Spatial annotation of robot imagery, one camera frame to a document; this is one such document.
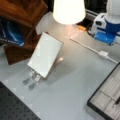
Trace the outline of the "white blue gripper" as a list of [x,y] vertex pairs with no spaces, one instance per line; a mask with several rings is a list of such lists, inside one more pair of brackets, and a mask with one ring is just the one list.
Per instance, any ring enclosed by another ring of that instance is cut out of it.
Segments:
[[91,32],[94,38],[108,45],[120,45],[120,24],[110,23],[105,14],[100,13],[93,21]]

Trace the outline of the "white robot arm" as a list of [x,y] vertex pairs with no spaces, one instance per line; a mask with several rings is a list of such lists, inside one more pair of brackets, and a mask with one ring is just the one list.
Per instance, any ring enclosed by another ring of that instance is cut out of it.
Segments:
[[120,0],[108,0],[106,12],[94,19],[91,32],[98,41],[120,45]]

